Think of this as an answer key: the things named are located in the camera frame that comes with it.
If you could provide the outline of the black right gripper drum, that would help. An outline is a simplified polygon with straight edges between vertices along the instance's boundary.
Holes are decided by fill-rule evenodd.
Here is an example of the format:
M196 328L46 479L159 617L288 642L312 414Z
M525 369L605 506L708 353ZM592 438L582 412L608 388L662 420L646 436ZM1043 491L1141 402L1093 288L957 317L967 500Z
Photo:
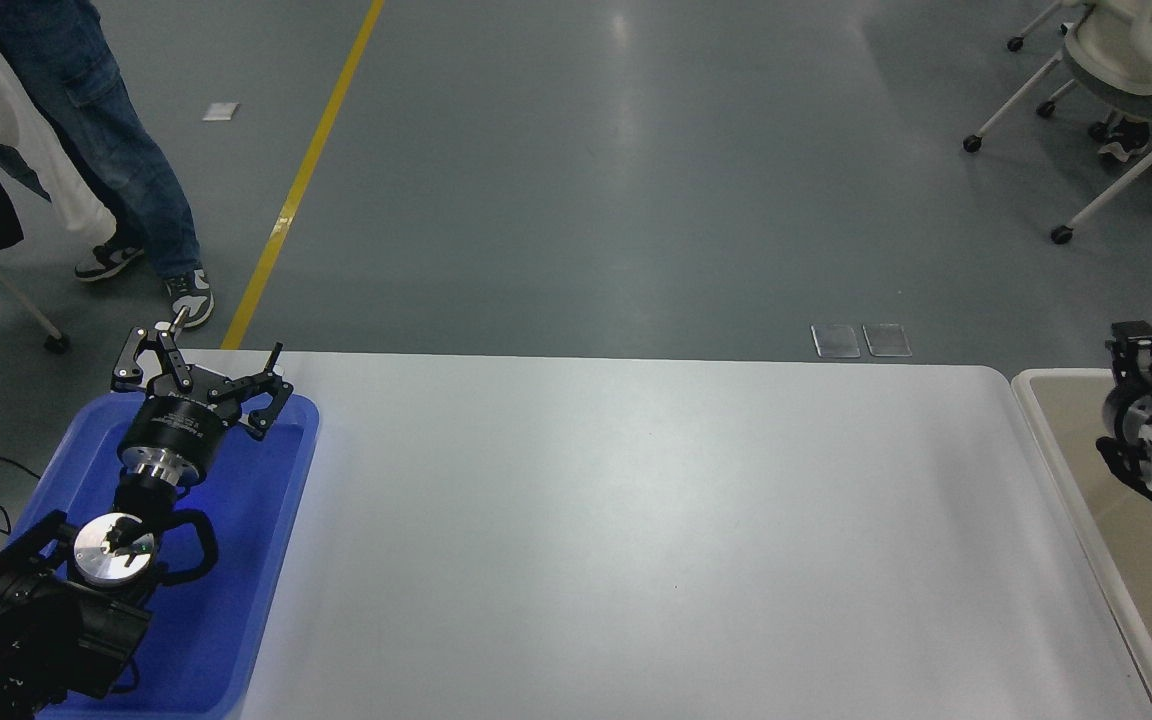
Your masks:
M1121 445L1143 450L1152 442L1152 373L1121 374L1102 402L1102 423Z

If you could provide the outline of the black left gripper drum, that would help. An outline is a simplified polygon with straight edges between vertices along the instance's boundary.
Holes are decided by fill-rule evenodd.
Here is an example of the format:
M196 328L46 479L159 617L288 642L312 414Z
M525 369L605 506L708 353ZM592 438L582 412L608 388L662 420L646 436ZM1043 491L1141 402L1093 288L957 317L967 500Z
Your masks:
M128 470L156 465L209 473L234 423L189 397L147 395L119 444L119 458Z

